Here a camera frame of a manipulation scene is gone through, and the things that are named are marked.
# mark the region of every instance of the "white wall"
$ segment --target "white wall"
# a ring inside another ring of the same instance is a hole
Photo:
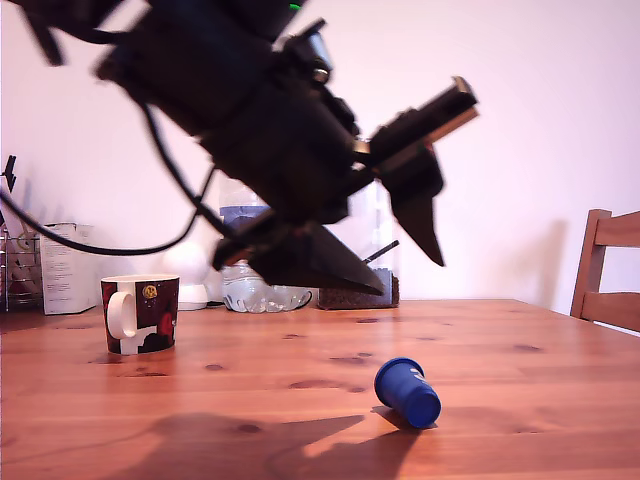
[[[190,209],[136,108],[92,77],[105,49],[63,38],[71,63],[48,68],[16,8],[2,8],[2,159],[18,155],[18,199],[28,186],[40,219],[91,223],[110,245],[174,235]],[[140,8],[129,2],[107,27]],[[637,0],[313,0],[303,9],[290,30],[328,21],[332,88],[365,133],[454,74],[481,102],[480,118],[436,146],[448,182],[437,199],[448,266],[403,235],[404,298],[512,297],[568,311],[587,210],[640,209],[639,15]],[[195,188],[205,153],[169,122],[163,128]],[[193,238],[209,248],[215,234],[201,224]],[[604,290],[640,289],[638,253],[608,254]]]

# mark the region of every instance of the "white box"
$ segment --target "white box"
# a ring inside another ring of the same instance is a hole
[[[91,243],[92,227],[89,225],[57,223],[47,227],[69,240]],[[40,259],[45,315],[79,313],[96,306],[93,255],[65,247],[40,235]]]

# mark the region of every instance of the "dish rack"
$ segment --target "dish rack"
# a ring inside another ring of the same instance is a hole
[[[0,229],[0,311],[43,309],[40,239],[32,236],[10,237]]]

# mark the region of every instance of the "white lamp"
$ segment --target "white lamp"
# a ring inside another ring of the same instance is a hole
[[[209,295],[204,286],[211,266],[202,248],[194,242],[182,242],[164,254],[163,270],[180,277],[178,310],[199,310],[207,306]]]

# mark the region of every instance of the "black cable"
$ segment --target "black cable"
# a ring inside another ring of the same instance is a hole
[[[211,209],[209,209],[209,207],[207,207],[206,205],[203,205],[202,202],[200,202],[198,198],[194,196],[193,192],[189,188],[189,185],[187,185],[186,181],[182,177],[180,170],[178,170],[178,167],[176,166],[175,162],[171,159],[171,157],[169,157],[169,154],[164,148],[164,143],[160,138],[160,132],[153,118],[153,115],[151,114],[151,109],[149,108],[149,105],[140,97],[138,97],[136,94],[133,94],[130,90],[127,90],[127,91],[131,99],[142,110],[142,113],[144,114],[144,117],[147,121],[147,126],[149,127],[149,132],[151,133],[151,137],[153,138],[153,142],[156,146],[156,149],[158,150],[158,153],[160,154],[160,158],[162,159],[162,163],[164,163],[164,166],[167,168],[167,170],[169,170],[169,173],[171,174],[173,179],[176,181],[180,189],[184,192],[184,194],[189,199],[189,201],[198,209],[198,212],[200,213],[200,215],[202,215],[211,224],[213,228],[215,228],[218,232],[220,232],[225,237],[235,239],[236,234],[233,231],[233,229],[225,225],[222,222],[222,220],[220,220],[220,218],[218,218],[218,216],[215,213],[213,213]]]
[[[209,187],[211,178],[213,177],[215,170],[216,170],[216,167],[213,166],[209,171],[209,175],[207,176],[204,186],[202,188],[202,193],[201,195],[198,195],[198,197],[196,197],[198,201],[201,201],[201,199],[206,194],[207,188]],[[9,210],[11,210],[20,220],[22,220],[28,226],[33,228],[39,234],[43,235],[44,237],[47,237],[49,240],[53,240],[54,242],[57,242],[60,245],[64,245],[65,247],[72,248],[73,250],[79,250],[81,252],[91,253],[94,255],[109,255],[114,257],[135,257],[135,256],[142,256],[142,255],[151,255],[153,253],[159,253],[164,250],[167,250],[173,247],[174,245],[177,245],[178,243],[180,243],[182,240],[186,238],[186,236],[189,234],[189,232],[193,228],[196,218],[198,218],[198,216],[200,215],[199,209],[197,209],[194,212],[193,216],[191,217],[189,224],[187,225],[187,227],[184,229],[183,233],[179,237],[165,244],[158,245],[157,247],[133,248],[133,249],[103,248],[103,247],[95,247],[93,245],[86,245],[84,243],[74,242],[73,240],[69,240],[68,238],[65,238],[61,235],[58,235],[57,233],[52,232],[51,230],[49,230],[48,228],[44,227],[43,225],[35,221],[33,218],[31,218],[29,214],[27,214],[20,207],[18,207],[13,202],[13,200],[11,200],[11,197],[9,195],[6,195],[2,190],[0,190],[0,198],[2,198],[2,201],[9,207]]]

